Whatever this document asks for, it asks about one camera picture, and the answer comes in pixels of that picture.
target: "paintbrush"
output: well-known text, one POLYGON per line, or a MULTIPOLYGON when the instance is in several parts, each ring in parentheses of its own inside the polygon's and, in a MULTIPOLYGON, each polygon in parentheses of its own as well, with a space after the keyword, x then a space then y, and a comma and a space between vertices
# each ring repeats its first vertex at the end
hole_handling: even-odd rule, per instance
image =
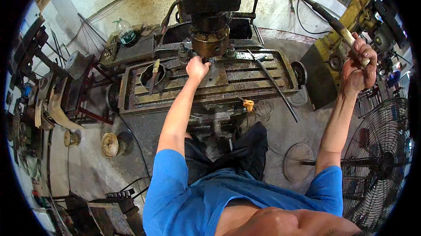
POLYGON ((154 64, 154 69, 152 71, 151 84, 149 86, 149 95, 152 95, 152 92, 154 90, 154 86, 158 82, 158 79, 159 79, 159 75, 160 75, 160 73, 158 72, 159 63, 160 63, 160 59, 158 59, 154 64))

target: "fan base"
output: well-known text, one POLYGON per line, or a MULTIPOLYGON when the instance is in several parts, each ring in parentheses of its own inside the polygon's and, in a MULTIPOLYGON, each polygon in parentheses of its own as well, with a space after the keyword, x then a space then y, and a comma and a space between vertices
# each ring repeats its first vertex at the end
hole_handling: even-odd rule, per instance
POLYGON ((284 160, 284 175, 292 182, 301 182, 309 175, 313 166, 301 165, 302 160, 314 160, 312 149, 306 144, 292 146, 284 160))

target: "black pants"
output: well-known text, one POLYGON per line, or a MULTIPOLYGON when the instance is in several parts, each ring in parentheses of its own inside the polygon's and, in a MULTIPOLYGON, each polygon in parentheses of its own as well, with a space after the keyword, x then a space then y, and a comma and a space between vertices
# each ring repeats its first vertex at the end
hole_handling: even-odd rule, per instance
POLYGON ((196 138, 186 138, 184 147, 189 169, 188 185, 216 170, 227 167, 247 170, 256 180, 263 180, 268 145, 266 128, 260 122, 255 123, 233 144, 232 152, 223 155, 215 162, 205 155, 204 145, 196 138))

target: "man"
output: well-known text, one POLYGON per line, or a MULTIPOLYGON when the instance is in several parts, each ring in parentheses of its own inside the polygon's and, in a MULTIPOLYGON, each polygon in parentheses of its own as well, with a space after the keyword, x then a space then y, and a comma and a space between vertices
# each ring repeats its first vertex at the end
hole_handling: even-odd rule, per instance
POLYGON ((335 107, 320 143, 315 177, 305 195, 261 181, 267 141, 260 123, 234 143, 233 152, 213 163, 197 140, 185 133, 194 93, 210 66, 199 57, 190 60, 186 67, 189 79, 162 128, 143 212, 146 234, 358 234, 354 223, 341 218, 341 151, 357 94, 376 79, 377 55, 356 33, 352 35, 359 56, 344 64, 335 107), (358 68, 362 57, 370 59, 365 69, 358 68))
POLYGON ((395 84, 397 84, 397 82, 400 79, 401 70, 402 67, 400 66, 400 63, 398 63, 396 70, 390 73, 389 76, 387 76, 386 82, 389 88, 392 88, 395 84))

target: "green bottle label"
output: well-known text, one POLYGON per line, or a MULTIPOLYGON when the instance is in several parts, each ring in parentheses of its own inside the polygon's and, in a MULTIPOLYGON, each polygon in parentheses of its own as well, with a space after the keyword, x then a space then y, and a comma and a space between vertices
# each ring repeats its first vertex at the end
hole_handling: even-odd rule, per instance
POLYGON ((132 42, 135 37, 136 37, 136 33, 134 33, 134 30, 132 30, 128 35, 126 35, 123 38, 120 38, 120 41, 123 44, 128 44, 129 42, 132 42))

